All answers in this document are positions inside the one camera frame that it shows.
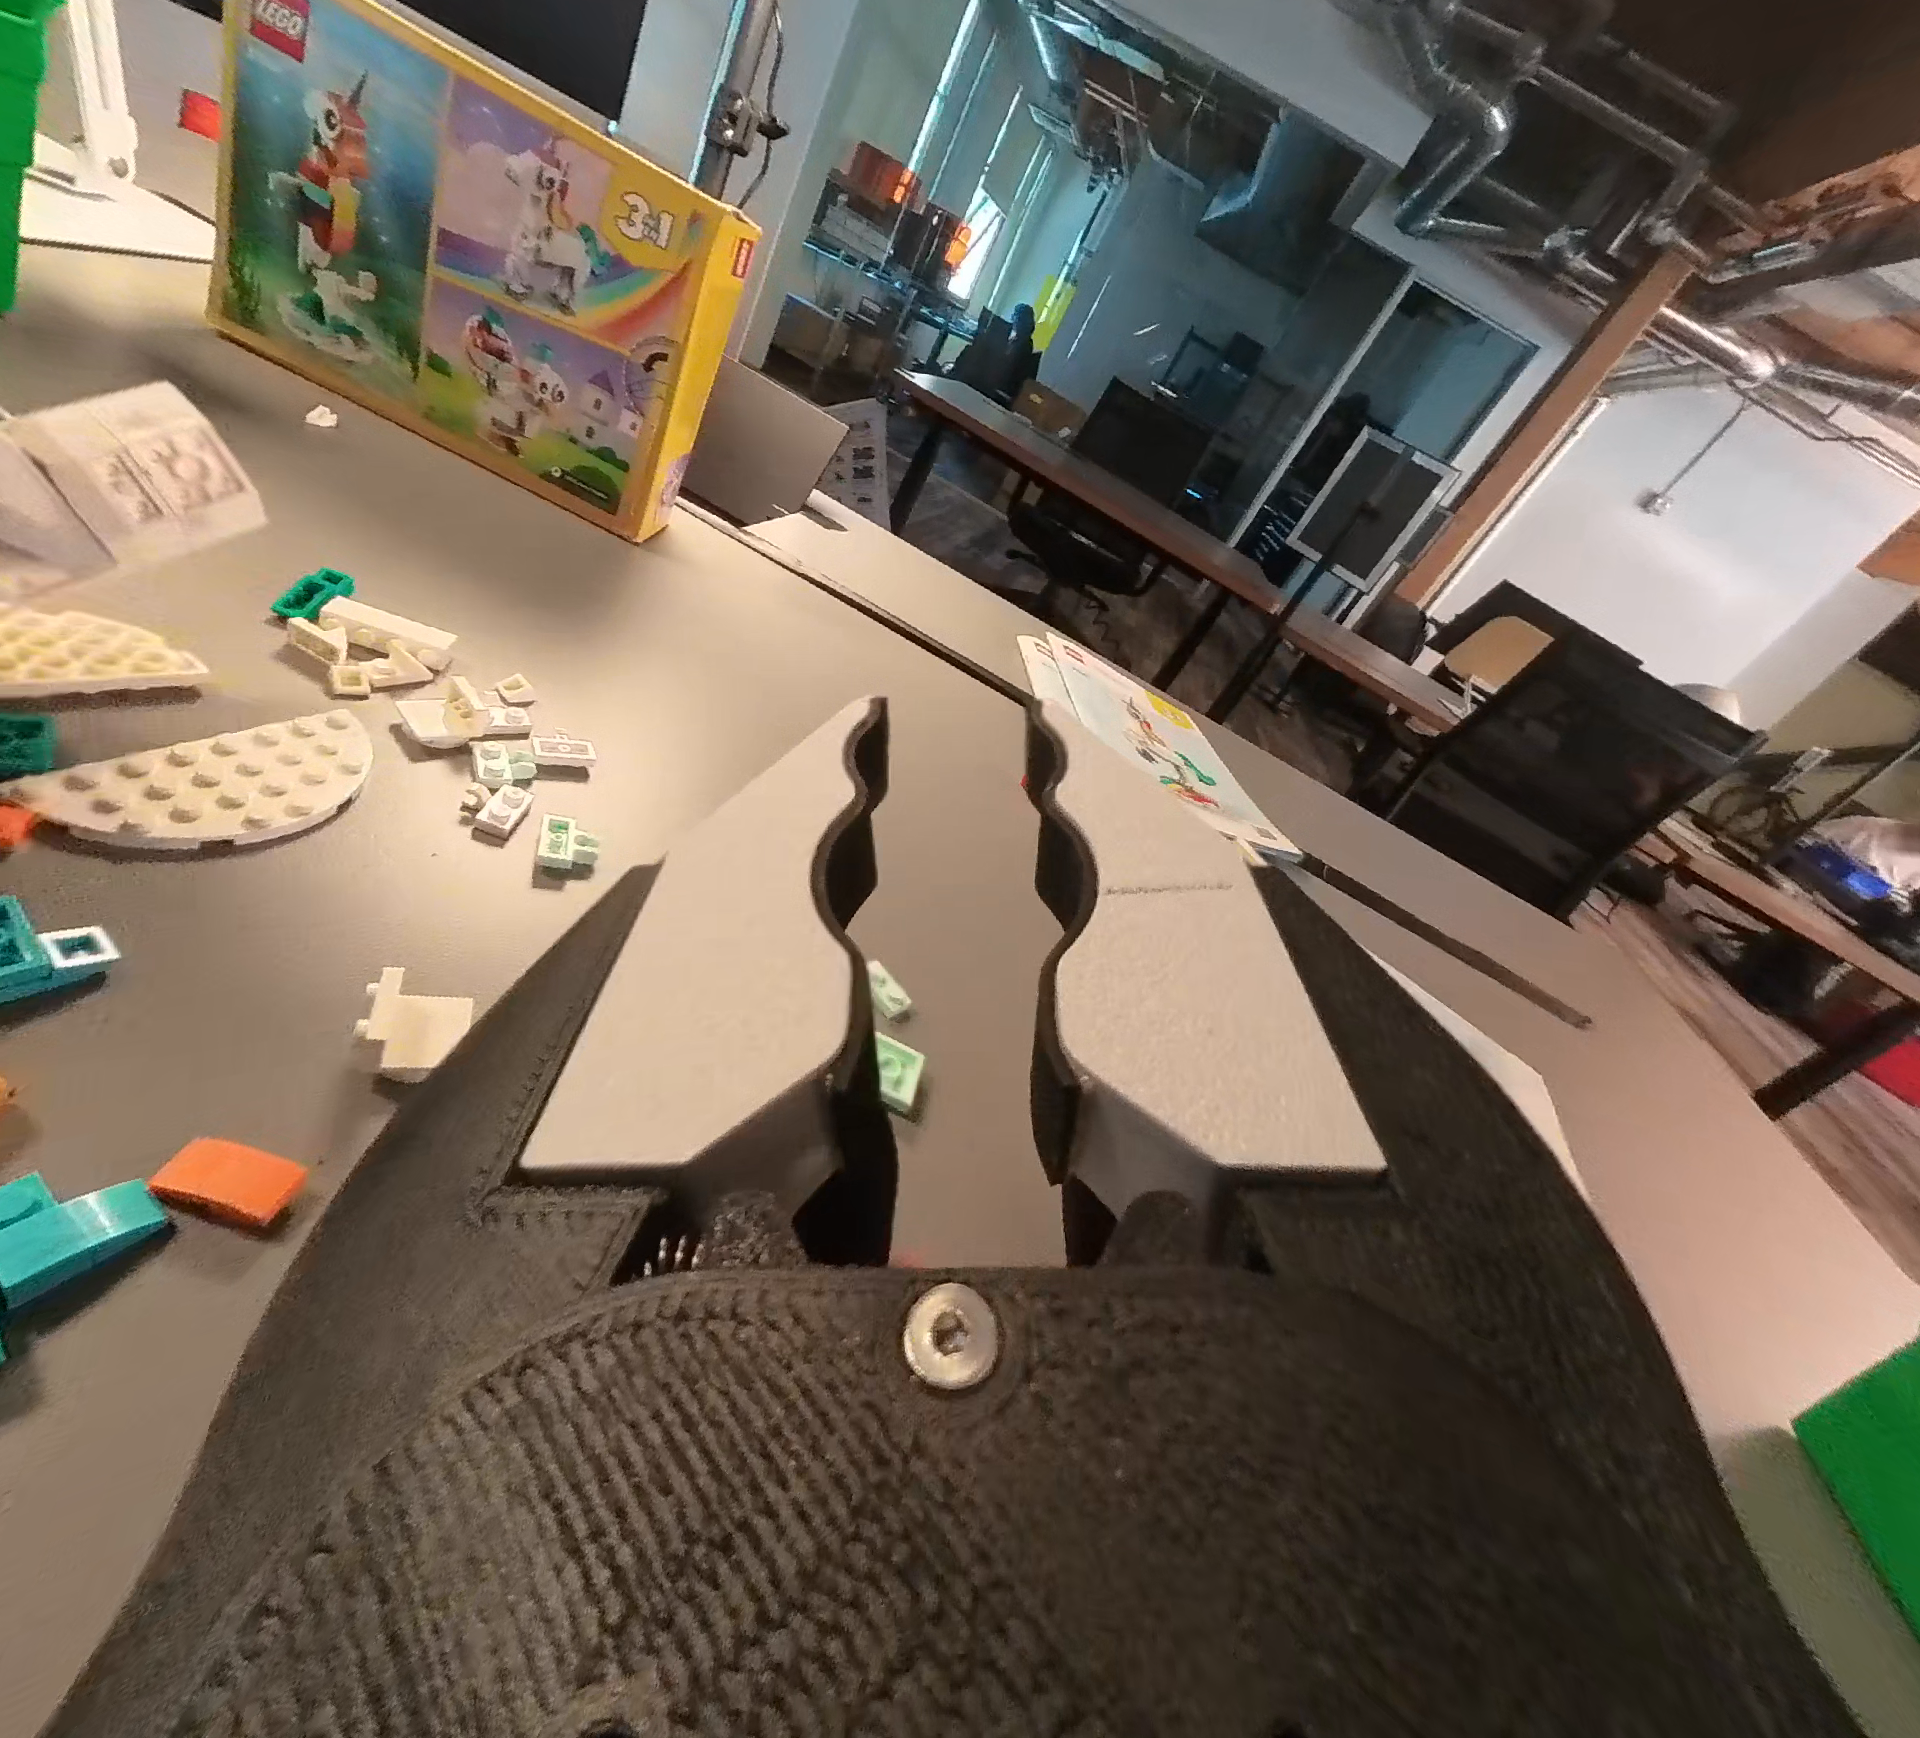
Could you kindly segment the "wooden beam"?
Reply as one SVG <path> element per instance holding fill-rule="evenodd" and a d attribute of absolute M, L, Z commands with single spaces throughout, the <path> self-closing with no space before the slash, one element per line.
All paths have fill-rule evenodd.
<path fill-rule="evenodd" d="M 1668 251 L 1650 269 L 1634 275 L 1621 294 L 1595 315 L 1569 359 L 1525 406 L 1500 451 L 1476 477 L 1474 488 L 1424 554 L 1421 568 L 1408 574 L 1404 589 L 1418 603 L 1433 607 L 1494 540 L 1591 416 L 1606 381 L 1692 279 L 1692 263 Z"/>

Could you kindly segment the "long white lego brick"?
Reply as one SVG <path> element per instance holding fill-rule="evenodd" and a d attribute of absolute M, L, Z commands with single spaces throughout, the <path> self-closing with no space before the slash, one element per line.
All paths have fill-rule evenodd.
<path fill-rule="evenodd" d="M 401 651 L 432 671 L 446 668 L 457 646 L 451 633 L 357 599 L 327 599 L 313 621 L 324 628 L 340 630 L 350 646 L 369 648 L 375 655 Z"/>

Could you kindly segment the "white monitor stand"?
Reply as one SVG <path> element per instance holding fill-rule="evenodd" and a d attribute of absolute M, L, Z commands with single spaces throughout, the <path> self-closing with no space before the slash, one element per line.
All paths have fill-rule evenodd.
<path fill-rule="evenodd" d="M 20 236 L 45 247 L 210 264 L 212 225 L 135 181 L 138 126 L 113 2 L 62 0 L 60 28 L 79 139 L 70 148 L 35 137 L 20 190 Z"/>

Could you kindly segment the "grey laptop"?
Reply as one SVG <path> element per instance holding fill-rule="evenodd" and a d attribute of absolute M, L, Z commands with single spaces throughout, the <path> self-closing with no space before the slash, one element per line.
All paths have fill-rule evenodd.
<path fill-rule="evenodd" d="M 686 454 L 683 499 L 734 527 L 794 512 L 846 432 L 830 410 L 727 356 Z"/>

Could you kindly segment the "white wedge lego plate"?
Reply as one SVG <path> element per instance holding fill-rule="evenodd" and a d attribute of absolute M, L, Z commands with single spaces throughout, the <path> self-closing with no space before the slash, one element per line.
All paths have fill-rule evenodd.
<path fill-rule="evenodd" d="M 202 659 L 140 626 L 1 605 L 1 700 L 197 691 L 207 678 Z"/>

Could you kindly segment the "clear bag of white pieces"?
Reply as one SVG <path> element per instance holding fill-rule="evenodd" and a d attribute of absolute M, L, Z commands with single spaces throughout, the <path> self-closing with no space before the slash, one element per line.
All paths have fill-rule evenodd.
<path fill-rule="evenodd" d="M 1 599 L 22 603 L 248 537 L 265 510 L 177 387 L 1 419 Z"/>

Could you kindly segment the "green plastic bin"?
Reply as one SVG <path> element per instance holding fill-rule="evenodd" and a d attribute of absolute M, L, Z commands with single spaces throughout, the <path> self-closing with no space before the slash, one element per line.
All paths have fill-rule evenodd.
<path fill-rule="evenodd" d="M 24 183 L 34 162 L 49 27 L 62 5 L 64 0 L 1 0 L 1 315 L 12 310 L 16 293 Z"/>

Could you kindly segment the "green lego baseplate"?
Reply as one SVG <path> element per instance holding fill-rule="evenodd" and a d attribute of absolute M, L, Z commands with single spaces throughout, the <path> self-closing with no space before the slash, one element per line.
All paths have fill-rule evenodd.
<path fill-rule="evenodd" d="M 1804 1454 L 1883 1590 L 1918 1618 L 1918 1344 L 1798 1413 Z"/>

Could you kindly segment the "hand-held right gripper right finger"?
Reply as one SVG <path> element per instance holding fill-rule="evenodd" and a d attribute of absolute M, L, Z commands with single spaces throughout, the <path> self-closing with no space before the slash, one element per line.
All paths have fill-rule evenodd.
<path fill-rule="evenodd" d="M 1032 700 L 1023 784 L 1043 964 L 1031 1130 L 1068 1261 L 1097 1261 L 1140 1200 L 1216 1250 L 1244 1194 L 1367 1195 L 1384 1155 L 1261 888 L 1233 842 Z"/>

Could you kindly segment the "metal ceiling ducts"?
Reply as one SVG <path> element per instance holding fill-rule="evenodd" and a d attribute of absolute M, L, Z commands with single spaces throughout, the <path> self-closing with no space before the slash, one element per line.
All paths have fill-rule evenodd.
<path fill-rule="evenodd" d="M 1613 34 L 1617 0 L 1331 0 L 1377 31 L 1428 112 L 1392 213 L 1407 239 L 1569 264 L 1634 247 L 1706 263 L 1687 220 L 1732 107 Z M 1530 101 L 1541 101 L 1659 176 L 1602 243 L 1595 217 L 1553 211 L 1500 181 Z"/>

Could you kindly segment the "white half-round lego plate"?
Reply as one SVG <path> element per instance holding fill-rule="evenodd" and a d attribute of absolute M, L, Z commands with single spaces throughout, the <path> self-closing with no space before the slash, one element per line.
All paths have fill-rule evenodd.
<path fill-rule="evenodd" d="M 3 800 L 83 843 L 196 853 L 301 837 L 347 810 L 371 764 L 357 719 L 326 710 L 28 777 Z"/>

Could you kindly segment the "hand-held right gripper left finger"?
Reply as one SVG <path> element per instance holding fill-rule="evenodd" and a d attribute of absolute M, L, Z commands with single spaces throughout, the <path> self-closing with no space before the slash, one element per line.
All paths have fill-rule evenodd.
<path fill-rule="evenodd" d="M 898 1155 L 869 965 L 888 789 L 881 695 L 828 717 L 678 837 L 516 1155 L 540 1185 L 765 1194 L 803 1238 L 886 1238 Z"/>

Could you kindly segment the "black mesh chair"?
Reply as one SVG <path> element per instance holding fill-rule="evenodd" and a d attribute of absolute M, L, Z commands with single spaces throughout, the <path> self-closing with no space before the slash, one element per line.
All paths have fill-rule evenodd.
<path fill-rule="evenodd" d="M 1738 695 L 1668 685 L 1508 582 L 1429 646 L 1443 681 L 1483 695 L 1448 731 L 1374 731 L 1349 795 L 1564 922 L 1639 839 L 1764 743 Z"/>

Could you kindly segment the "white framed panel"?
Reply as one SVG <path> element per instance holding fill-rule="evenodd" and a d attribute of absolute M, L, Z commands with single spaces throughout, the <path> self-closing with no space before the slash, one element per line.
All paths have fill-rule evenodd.
<path fill-rule="evenodd" d="M 1367 426 L 1304 504 L 1282 546 L 1321 577 L 1364 592 L 1424 529 L 1453 477 L 1441 458 Z"/>

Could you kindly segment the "long teal lego brick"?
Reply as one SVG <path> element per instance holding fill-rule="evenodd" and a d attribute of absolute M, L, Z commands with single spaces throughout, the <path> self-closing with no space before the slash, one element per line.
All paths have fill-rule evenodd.
<path fill-rule="evenodd" d="M 172 1229 L 145 1183 L 122 1182 L 60 1200 L 40 1174 L 1 1185 L 1 1314 L 9 1319 L 35 1301 L 103 1269 Z"/>

